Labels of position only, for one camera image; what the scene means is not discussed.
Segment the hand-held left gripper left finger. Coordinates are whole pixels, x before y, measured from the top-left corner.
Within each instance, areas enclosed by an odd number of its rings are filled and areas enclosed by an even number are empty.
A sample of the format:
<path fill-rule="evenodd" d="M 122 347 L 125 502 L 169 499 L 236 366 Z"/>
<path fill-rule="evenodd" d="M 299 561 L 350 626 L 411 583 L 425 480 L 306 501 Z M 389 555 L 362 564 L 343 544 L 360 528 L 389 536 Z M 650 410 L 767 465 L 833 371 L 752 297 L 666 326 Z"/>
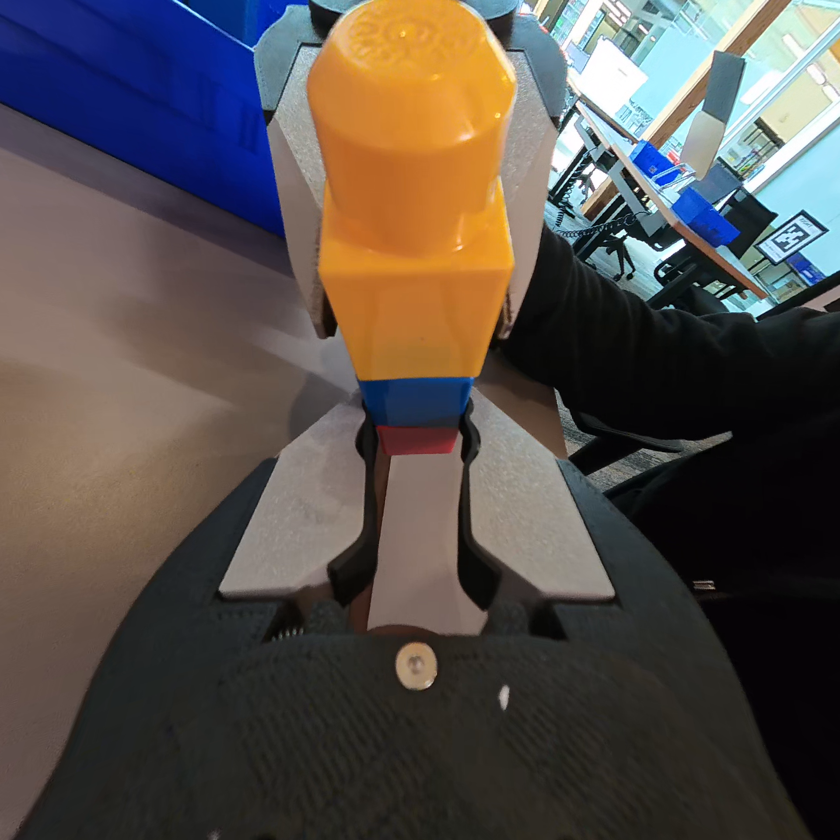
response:
<path fill-rule="evenodd" d="M 330 593 L 351 604 L 377 565 L 378 448 L 361 399 L 337 405 L 283 448 L 219 594 L 299 601 Z"/>

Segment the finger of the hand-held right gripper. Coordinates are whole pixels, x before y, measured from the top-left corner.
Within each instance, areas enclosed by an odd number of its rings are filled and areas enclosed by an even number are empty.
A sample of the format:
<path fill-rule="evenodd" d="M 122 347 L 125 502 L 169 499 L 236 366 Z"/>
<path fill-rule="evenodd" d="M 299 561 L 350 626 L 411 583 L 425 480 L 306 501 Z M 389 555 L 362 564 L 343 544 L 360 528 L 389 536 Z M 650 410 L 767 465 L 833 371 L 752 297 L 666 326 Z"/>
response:
<path fill-rule="evenodd" d="M 334 336 L 337 323 L 319 274 L 323 197 L 322 154 L 307 94 L 320 48 L 301 46 L 267 127 L 292 275 L 317 336 Z"/>
<path fill-rule="evenodd" d="M 521 51 L 510 51 L 507 56 L 516 72 L 518 90 L 500 178 L 515 262 L 497 326 L 499 340 L 505 340 L 512 330 L 537 262 L 558 138 L 527 57 Z"/>

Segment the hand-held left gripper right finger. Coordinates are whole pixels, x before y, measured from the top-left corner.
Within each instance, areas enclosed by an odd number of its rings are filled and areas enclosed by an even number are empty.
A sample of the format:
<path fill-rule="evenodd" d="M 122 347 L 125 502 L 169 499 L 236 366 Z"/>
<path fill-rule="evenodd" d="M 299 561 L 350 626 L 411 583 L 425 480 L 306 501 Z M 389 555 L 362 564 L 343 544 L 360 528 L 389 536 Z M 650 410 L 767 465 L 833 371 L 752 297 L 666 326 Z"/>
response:
<path fill-rule="evenodd" d="M 493 602 L 616 597 L 557 458 L 491 401 L 470 401 L 456 454 L 456 623 Z"/>

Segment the blue plastic storage bin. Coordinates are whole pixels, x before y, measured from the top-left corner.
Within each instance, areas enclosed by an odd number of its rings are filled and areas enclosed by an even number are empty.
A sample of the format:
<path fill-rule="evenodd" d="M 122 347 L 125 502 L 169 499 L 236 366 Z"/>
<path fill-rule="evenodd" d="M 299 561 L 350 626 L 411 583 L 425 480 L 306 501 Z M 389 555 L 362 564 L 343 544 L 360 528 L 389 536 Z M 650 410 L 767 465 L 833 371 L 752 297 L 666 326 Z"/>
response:
<path fill-rule="evenodd" d="M 635 144 L 629 158 L 680 222 L 710 245 L 729 245 L 737 237 L 737 229 L 724 220 L 722 208 L 742 183 L 725 162 L 715 160 L 706 175 L 698 178 L 689 164 L 672 161 L 645 140 Z"/>
<path fill-rule="evenodd" d="M 2 1 L 2 103 L 282 236 L 254 47 L 289 4 Z"/>

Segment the red mega block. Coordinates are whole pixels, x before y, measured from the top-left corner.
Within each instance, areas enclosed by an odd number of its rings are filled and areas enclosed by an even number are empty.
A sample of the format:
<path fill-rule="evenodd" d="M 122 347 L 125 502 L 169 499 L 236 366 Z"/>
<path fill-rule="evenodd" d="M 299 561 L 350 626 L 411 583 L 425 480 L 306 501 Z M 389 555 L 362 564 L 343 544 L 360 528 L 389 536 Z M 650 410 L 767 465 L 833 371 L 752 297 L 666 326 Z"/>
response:
<path fill-rule="evenodd" d="M 449 455 L 459 434 L 457 427 L 377 426 L 376 432 L 389 457 Z"/>

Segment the yellow mega block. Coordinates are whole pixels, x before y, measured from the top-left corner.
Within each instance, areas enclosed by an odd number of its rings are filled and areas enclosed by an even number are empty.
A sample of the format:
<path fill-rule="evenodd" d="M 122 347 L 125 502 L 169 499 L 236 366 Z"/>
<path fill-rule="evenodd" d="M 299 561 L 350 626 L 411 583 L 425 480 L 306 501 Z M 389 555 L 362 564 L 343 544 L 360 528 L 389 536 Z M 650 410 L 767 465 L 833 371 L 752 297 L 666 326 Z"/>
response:
<path fill-rule="evenodd" d="M 318 271 L 359 381 L 480 372 L 515 266 L 501 163 L 517 89 L 460 2 L 365 2 L 322 46 Z"/>

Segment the blue mega block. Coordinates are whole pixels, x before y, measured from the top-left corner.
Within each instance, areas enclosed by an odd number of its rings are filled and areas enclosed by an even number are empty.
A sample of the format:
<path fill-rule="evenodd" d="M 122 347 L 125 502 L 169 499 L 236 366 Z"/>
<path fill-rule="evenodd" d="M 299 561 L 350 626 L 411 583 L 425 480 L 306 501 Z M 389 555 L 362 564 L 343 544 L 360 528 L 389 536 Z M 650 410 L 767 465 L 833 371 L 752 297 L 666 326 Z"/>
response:
<path fill-rule="evenodd" d="M 377 427 L 456 427 L 474 384 L 472 377 L 358 380 Z"/>

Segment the black office chair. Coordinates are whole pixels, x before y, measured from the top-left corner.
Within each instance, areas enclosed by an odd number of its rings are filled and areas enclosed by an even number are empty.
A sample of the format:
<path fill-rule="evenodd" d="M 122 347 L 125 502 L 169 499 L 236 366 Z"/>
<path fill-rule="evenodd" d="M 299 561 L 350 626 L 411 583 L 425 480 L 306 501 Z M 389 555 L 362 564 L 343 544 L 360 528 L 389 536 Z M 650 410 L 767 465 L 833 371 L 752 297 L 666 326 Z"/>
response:
<path fill-rule="evenodd" d="M 569 456 L 569 461 L 585 476 L 608 467 L 624 457 L 646 449 L 679 455 L 685 448 L 678 440 L 666 440 L 626 433 L 610 427 L 592 415 L 570 410 L 574 424 L 591 440 Z"/>
<path fill-rule="evenodd" d="M 721 215 L 738 231 L 727 245 L 737 259 L 745 255 L 777 218 L 777 213 L 743 190 L 737 190 L 729 197 L 722 206 Z M 696 315 L 726 312 L 723 301 L 747 291 L 740 280 L 730 276 L 689 242 L 657 265 L 654 278 L 663 290 L 648 301 L 652 308 L 673 306 Z"/>

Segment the wooden top desk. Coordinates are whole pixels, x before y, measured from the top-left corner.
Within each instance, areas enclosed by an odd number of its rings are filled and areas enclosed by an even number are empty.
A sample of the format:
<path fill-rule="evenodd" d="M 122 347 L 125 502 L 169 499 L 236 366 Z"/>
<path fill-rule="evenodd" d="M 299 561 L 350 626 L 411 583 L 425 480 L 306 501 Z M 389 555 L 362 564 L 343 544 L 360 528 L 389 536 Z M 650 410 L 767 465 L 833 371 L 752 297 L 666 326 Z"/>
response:
<path fill-rule="evenodd" d="M 601 145 L 605 146 L 607 153 L 615 159 L 607 176 L 615 186 L 617 197 L 611 199 L 605 209 L 596 216 L 595 224 L 606 224 L 607 221 L 616 217 L 620 207 L 627 207 L 627 211 L 634 215 L 633 220 L 644 227 L 646 235 L 655 232 L 658 225 L 666 224 L 688 244 L 697 248 L 704 259 L 714 263 L 730 277 L 731 283 L 741 288 L 739 294 L 742 295 L 745 290 L 749 290 L 757 299 L 768 298 L 767 290 L 728 247 L 712 246 L 673 212 L 674 200 L 659 191 L 632 161 L 630 153 L 637 143 L 634 136 L 584 93 L 577 91 L 575 96 L 575 110 L 590 126 Z"/>

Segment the framed marker sign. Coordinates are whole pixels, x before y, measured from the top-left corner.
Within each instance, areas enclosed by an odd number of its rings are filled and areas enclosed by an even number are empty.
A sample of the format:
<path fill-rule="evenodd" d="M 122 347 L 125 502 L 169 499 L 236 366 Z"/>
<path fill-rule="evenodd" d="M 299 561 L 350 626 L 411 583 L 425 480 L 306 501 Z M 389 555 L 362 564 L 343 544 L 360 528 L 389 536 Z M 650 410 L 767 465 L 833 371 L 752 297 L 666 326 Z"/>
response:
<path fill-rule="evenodd" d="M 801 210 L 754 244 L 761 258 L 773 266 L 786 262 L 800 254 L 803 248 L 813 244 L 828 233 L 828 228 L 813 215 Z"/>

